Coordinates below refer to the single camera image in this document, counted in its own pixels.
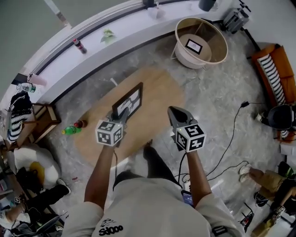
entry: black and white striped fabric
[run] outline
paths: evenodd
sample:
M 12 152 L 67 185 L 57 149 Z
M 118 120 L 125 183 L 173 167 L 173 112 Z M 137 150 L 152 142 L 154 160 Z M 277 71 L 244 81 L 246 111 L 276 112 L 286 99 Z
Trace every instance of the black and white striped fabric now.
M 277 100 L 278 105 L 282 105 L 286 103 L 283 86 L 281 84 L 281 79 L 279 78 L 278 70 L 276 65 L 274 64 L 271 56 L 268 54 L 262 58 L 258 59 L 258 63 L 260 64 L 262 70 L 264 71 L 269 84 L 273 90 L 274 96 Z M 289 134 L 288 131 L 281 131 L 281 137 L 285 138 Z
M 12 112 L 11 128 L 7 140 L 13 143 L 22 131 L 23 121 L 26 121 L 32 113 L 32 104 L 27 92 L 22 91 L 12 97 L 10 111 Z

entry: striped cushion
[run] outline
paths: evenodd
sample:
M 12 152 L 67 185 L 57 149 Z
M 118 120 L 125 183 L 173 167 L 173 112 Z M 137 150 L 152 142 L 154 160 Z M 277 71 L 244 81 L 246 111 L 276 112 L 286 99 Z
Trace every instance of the striped cushion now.
M 289 131 L 287 130 L 281 131 L 281 138 L 286 138 L 288 134 L 289 134 Z
M 269 84 L 273 90 L 275 98 L 277 99 L 277 104 L 282 105 L 286 103 L 283 87 L 281 80 L 278 75 L 278 70 L 273 63 L 271 56 L 268 54 L 262 58 L 258 59 L 258 62 L 264 71 Z

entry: gray floor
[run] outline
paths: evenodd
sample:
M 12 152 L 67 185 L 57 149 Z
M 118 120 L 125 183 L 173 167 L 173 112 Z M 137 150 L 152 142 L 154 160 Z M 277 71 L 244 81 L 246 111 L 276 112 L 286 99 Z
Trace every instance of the gray floor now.
M 234 117 L 243 101 L 264 102 L 259 79 L 246 56 L 254 52 L 250 40 L 243 32 L 225 35 L 228 43 L 228 56 L 224 63 L 207 70 L 193 70 L 182 66 L 178 60 L 171 60 L 170 54 L 176 39 L 169 36 L 112 62 L 79 84 L 56 103 L 56 113 L 62 122 L 45 139 L 46 146 L 62 169 L 62 178 L 72 189 L 70 196 L 64 197 L 53 208 L 63 214 L 69 207 L 80 203 L 93 167 L 79 154 L 71 136 L 63 136 L 61 129 L 75 122 L 95 101 L 102 98 L 114 88 L 110 81 L 113 78 L 120 83 L 137 69 L 154 65 L 164 68 L 182 87 L 185 97 L 185 109 L 189 110 L 204 127 L 207 133 L 206 144 L 199 151 L 206 173 L 218 163 L 232 137 Z M 279 143 L 273 139 L 270 127 L 254 121 L 254 114 L 262 111 L 265 105 L 250 105 L 240 109 L 235 124 L 233 142 L 222 162 L 209 178 L 220 174 L 225 168 L 235 166 L 247 160 L 262 170 L 276 168 L 283 159 L 279 154 Z M 178 152 L 170 138 L 170 129 L 154 139 L 154 147 L 163 157 L 166 164 L 176 175 L 183 152 Z M 139 151 L 128 160 L 137 174 L 146 175 L 147 166 Z M 119 165 L 119 171 L 125 169 L 126 162 Z M 184 162 L 182 173 L 188 171 Z M 234 214 L 242 201 L 249 200 L 257 187 L 252 182 L 238 182 L 238 168 L 226 171 L 219 178 L 210 182 L 215 192 L 221 196 Z M 114 170 L 111 171 L 110 184 L 114 181 Z M 112 191 L 108 195 L 111 202 Z

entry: green bottle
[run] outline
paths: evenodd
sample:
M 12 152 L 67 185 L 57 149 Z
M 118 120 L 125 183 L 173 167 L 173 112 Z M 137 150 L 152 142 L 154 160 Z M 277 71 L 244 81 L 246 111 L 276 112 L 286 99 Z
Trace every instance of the green bottle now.
M 66 127 L 65 129 L 62 130 L 62 134 L 64 135 L 71 135 L 74 133 L 79 133 L 81 132 L 81 128 L 76 128 L 74 126 Z

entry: round basket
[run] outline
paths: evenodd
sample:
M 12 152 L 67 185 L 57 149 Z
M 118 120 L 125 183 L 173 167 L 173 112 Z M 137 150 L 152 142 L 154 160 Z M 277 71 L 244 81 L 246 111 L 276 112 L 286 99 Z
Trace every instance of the round basket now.
M 175 30 L 177 59 L 186 67 L 198 69 L 206 64 L 223 62 L 228 53 L 225 38 L 209 22 L 199 18 L 185 18 Z

